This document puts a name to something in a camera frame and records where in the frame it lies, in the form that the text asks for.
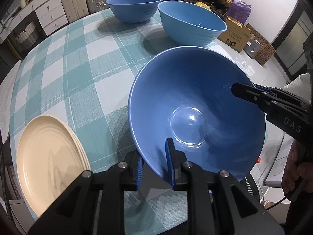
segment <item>doorway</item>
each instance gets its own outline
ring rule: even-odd
[[[303,43],[313,32],[313,24],[298,3],[282,32],[274,40],[275,58],[291,81],[307,72]]]

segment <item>tiled floor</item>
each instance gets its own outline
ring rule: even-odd
[[[238,53],[220,40],[216,40],[216,42],[231,56],[236,64],[245,71],[253,83],[270,87],[282,87],[287,85],[288,78],[285,73],[284,75],[281,73],[281,71],[283,72],[283,69],[279,67],[280,65],[274,57],[272,57],[264,66],[261,66],[256,60],[251,59],[244,51]],[[251,170],[251,174],[258,187],[263,185],[263,182],[275,161],[285,135],[285,132],[269,122],[266,122],[266,130],[268,138],[260,155],[261,162],[256,164]]]

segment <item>teal and white tablecloth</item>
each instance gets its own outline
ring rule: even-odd
[[[135,149],[127,120],[135,76],[153,56],[175,46],[158,12],[149,22],[126,24],[110,9],[80,19],[41,42],[23,60],[14,85],[10,144],[15,171],[21,133],[40,114],[53,115],[71,127],[94,172],[123,160]],[[229,57],[215,42],[210,48]],[[171,191],[162,181],[160,188],[153,188],[159,178],[151,170],[147,174],[152,178],[144,173],[138,192],[125,193],[128,235],[159,234],[187,220],[186,193]]]

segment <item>light blue bowl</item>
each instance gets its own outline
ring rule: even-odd
[[[125,23],[140,23],[149,20],[163,0],[106,0],[113,14]]]
[[[204,47],[227,30],[219,16],[192,3],[165,1],[158,9],[164,31],[181,45]]]
[[[253,86],[232,61],[200,47],[156,55],[130,91],[128,118],[145,162],[167,180],[165,139],[204,170],[226,169],[241,180],[253,168],[265,137],[264,113],[234,97],[235,83]]]

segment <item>stack of plates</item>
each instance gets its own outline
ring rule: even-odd
[[[68,125],[41,115],[28,123],[17,149],[18,179],[40,216],[81,174],[91,170],[86,153]]]

